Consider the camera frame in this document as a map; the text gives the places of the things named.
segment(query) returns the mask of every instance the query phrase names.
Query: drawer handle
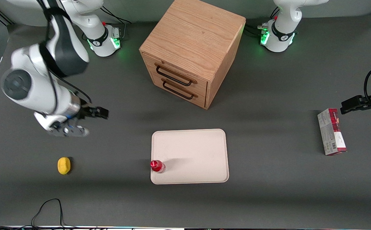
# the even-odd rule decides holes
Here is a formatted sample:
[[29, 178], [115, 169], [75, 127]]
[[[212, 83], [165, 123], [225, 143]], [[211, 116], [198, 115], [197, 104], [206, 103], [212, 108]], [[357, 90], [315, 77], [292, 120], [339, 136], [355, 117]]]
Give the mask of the drawer handle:
[[171, 91], [171, 92], [177, 94], [178, 96], [182, 96], [182, 97], [184, 97], [184, 98], [187, 99], [187, 100], [191, 100], [191, 99], [193, 99], [194, 94], [191, 94], [191, 96], [185, 96], [184, 94], [179, 93], [179, 92], [177, 92], [177, 91], [175, 91], [175, 90], [172, 90], [172, 89], [170, 89], [169, 87], [165, 86], [166, 83], [167, 83], [166, 81], [164, 81], [164, 82], [162, 83], [162, 86], [164, 87], [164, 89], [169, 90], [169, 91]]
[[160, 72], [159, 69], [160, 69], [160, 66], [158, 65], [157, 68], [156, 68], [156, 72], [157, 72], [158, 74], [160, 74], [160, 75], [162, 75], [162, 76], [164, 76], [164, 77], [167, 77], [168, 79], [173, 80], [173, 81], [175, 81], [175, 82], [177, 82], [177, 83], [179, 83], [179, 84], [181, 84], [181, 85], [183, 85], [183, 86], [190, 86], [191, 83], [193, 82], [192, 80], [190, 80], [189, 83], [182, 82], [181, 80], [177, 80], [177, 79], [175, 79], [175, 78], [173, 78], [173, 77], [168, 76], [168, 75], [165, 74], [165, 73]]

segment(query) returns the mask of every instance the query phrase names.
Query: red and white box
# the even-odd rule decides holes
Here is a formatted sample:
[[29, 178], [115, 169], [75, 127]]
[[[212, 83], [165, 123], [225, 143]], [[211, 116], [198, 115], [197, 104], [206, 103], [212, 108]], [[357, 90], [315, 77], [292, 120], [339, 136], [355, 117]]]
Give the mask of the red and white box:
[[333, 156], [347, 152], [345, 141], [339, 129], [338, 109], [329, 108], [318, 114], [325, 155]]

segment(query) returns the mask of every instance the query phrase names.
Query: wooden drawer cabinet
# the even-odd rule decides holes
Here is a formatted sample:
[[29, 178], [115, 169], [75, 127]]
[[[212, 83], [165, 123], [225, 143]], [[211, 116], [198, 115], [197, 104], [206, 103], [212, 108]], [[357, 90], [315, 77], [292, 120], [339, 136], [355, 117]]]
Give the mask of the wooden drawer cabinet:
[[175, 0], [139, 50], [156, 86], [208, 109], [244, 25], [244, 17], [199, 0]]

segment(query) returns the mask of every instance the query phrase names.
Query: gray table surface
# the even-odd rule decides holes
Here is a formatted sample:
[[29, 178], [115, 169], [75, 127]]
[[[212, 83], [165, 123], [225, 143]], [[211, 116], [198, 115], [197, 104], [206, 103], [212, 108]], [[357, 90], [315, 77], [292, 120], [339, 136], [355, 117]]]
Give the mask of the gray table surface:
[[[49, 136], [0, 90], [0, 225], [28, 224], [60, 198], [66, 223], [79, 226], [371, 229], [371, 112], [340, 116], [348, 152], [338, 156], [324, 156], [317, 123], [319, 111], [363, 93], [371, 15], [304, 19], [279, 54], [243, 35], [207, 111], [152, 84], [138, 48], [154, 25], [128, 25], [111, 57], [88, 49], [87, 71], [68, 79], [110, 110], [108, 120], [81, 122], [88, 137]], [[13, 50], [44, 30], [9, 28], [0, 78]], [[153, 132], [200, 128], [225, 130], [229, 180], [152, 184]], [[62, 156], [74, 158], [69, 176], [57, 172]], [[58, 218], [49, 203], [36, 224]]]

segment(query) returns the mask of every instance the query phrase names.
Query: yellow sponge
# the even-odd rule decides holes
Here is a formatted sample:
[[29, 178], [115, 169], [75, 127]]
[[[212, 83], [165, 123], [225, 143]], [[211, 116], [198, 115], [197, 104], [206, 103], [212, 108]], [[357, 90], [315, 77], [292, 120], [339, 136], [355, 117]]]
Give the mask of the yellow sponge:
[[66, 175], [70, 171], [70, 160], [67, 157], [61, 157], [58, 160], [58, 171], [62, 175]]

